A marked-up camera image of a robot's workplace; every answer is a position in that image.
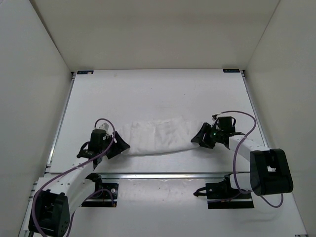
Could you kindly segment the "white pleated skirt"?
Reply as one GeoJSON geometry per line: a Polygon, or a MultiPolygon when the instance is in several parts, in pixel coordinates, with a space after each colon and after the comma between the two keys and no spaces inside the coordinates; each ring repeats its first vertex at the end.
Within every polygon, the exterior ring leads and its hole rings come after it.
{"type": "Polygon", "coordinates": [[[180,152],[198,147],[192,143],[203,125],[202,121],[183,117],[165,120],[133,121],[117,133],[130,146],[127,156],[147,156],[180,152]]]}

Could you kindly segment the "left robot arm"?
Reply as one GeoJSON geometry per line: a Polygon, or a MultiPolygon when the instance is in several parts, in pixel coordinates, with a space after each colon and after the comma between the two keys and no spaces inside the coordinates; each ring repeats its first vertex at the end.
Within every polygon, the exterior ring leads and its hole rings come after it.
{"type": "Polygon", "coordinates": [[[76,209],[87,200],[95,199],[98,206],[115,207],[117,186],[104,184],[94,170],[104,157],[114,158],[129,148],[117,132],[110,135],[104,129],[94,129],[72,167],[35,193],[29,231],[44,237],[67,237],[76,209]]]}

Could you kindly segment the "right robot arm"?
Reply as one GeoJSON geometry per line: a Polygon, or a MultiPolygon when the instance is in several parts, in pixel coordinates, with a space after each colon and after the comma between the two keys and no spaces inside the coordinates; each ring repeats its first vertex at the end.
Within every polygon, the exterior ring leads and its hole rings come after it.
{"type": "Polygon", "coordinates": [[[234,152],[233,161],[242,156],[250,164],[250,172],[228,174],[221,182],[207,183],[194,195],[208,199],[233,198],[239,193],[253,192],[257,196],[290,193],[294,184],[286,154],[282,149],[271,149],[248,139],[242,132],[236,132],[236,119],[219,117],[210,125],[204,123],[191,142],[213,149],[222,144],[234,152]]]}

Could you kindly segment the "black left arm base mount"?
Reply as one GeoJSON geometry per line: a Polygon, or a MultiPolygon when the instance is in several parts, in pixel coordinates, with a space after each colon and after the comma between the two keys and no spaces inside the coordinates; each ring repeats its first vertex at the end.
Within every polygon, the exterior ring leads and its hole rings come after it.
{"type": "Polygon", "coordinates": [[[92,173],[87,176],[94,183],[94,192],[83,203],[82,207],[109,207],[117,206],[119,183],[104,181],[101,175],[92,173]]]}

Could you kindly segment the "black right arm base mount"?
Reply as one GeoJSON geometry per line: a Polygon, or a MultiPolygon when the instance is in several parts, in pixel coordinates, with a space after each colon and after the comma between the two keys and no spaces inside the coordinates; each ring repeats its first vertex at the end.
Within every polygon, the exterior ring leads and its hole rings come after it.
{"type": "Polygon", "coordinates": [[[205,183],[193,195],[205,197],[208,209],[253,209],[254,204],[251,194],[242,194],[238,189],[233,189],[226,175],[222,181],[205,183]]]}

